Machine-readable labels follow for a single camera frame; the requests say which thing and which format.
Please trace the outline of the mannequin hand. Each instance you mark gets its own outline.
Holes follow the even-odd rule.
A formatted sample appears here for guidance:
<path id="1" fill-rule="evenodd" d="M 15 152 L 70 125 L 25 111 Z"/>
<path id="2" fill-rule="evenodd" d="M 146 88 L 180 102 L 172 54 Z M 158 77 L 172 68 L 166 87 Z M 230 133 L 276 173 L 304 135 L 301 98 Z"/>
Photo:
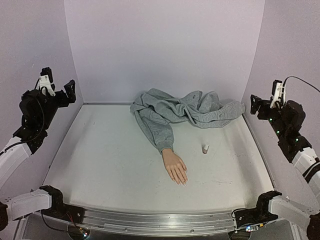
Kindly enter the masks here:
<path id="1" fill-rule="evenodd" d="M 178 185 L 186 185 L 188 182 L 187 167 L 183 160 L 171 148 L 163 149 L 161 155 L 170 178 Z"/>

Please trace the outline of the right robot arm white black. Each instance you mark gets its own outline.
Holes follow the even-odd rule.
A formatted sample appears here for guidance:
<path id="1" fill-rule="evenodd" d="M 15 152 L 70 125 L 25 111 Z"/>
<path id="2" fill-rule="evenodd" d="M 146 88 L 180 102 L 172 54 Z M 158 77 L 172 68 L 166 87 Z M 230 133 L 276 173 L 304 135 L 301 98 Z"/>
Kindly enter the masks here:
<path id="1" fill-rule="evenodd" d="M 284 104 L 250 97 L 250 113 L 260 120 L 267 120 L 278 138 L 278 146 L 285 158 L 307 182 L 314 196 L 320 197 L 320 158 L 309 141 L 300 134 L 306 114 L 302 105 L 293 100 Z M 277 191 L 259 196 L 256 210 L 263 217 L 282 218 L 306 231 L 309 240 L 320 238 L 320 212 L 282 197 Z"/>

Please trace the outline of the nail polish bottle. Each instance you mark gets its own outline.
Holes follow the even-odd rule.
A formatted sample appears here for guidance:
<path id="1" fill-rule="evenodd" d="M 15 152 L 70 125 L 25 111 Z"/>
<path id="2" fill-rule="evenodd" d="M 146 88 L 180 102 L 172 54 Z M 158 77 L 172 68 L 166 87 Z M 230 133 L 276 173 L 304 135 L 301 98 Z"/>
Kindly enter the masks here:
<path id="1" fill-rule="evenodd" d="M 202 153 L 203 154 L 207 154 L 208 153 L 208 150 L 209 150 L 209 145 L 208 144 L 206 144 L 206 143 L 204 143 L 203 145 L 202 145 Z"/>

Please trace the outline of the aluminium front rail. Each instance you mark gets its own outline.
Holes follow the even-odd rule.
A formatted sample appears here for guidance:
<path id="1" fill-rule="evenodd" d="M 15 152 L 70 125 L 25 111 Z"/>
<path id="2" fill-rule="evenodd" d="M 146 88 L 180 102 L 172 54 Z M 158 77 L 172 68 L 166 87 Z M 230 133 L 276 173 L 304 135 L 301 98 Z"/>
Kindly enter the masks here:
<path id="1" fill-rule="evenodd" d="M 137 235 L 215 234 L 250 227 L 261 227 L 278 219 L 267 210 L 237 209 L 232 213 L 132 213 L 85 209 L 67 204 L 63 213 L 46 209 L 41 213 L 56 220 L 68 221 L 76 226 L 102 229 L 113 233 Z"/>

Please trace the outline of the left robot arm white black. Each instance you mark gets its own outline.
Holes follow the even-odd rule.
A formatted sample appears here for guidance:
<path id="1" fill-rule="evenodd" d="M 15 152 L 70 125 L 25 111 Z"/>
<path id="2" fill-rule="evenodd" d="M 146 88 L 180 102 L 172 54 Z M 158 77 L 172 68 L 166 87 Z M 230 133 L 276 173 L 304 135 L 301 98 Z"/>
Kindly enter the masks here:
<path id="1" fill-rule="evenodd" d="M 28 90 L 19 103 L 22 112 L 21 127 L 12 135 L 0 152 L 0 184 L 3 186 L 14 171 L 31 155 L 35 154 L 48 136 L 47 130 L 59 108 L 66 108 L 76 101 L 76 83 L 70 80 L 64 89 L 49 91 L 50 85 Z M 0 228 L 4 230 L 10 222 L 37 211 L 49 210 L 56 218 L 64 218 L 67 206 L 63 194 L 52 186 L 0 201 Z"/>

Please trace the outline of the grey sweatshirt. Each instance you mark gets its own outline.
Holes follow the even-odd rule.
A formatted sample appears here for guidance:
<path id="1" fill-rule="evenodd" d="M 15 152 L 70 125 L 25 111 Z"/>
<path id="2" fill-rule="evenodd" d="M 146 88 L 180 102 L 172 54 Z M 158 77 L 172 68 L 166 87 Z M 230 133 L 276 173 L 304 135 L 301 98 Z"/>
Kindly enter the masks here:
<path id="1" fill-rule="evenodd" d="M 173 150 L 171 124 L 189 122 L 200 129 L 222 128 L 240 117 L 246 108 L 237 100 L 221 103 L 216 92 L 193 91 L 182 98 L 152 88 L 141 93 L 130 105 L 140 129 L 160 152 Z"/>

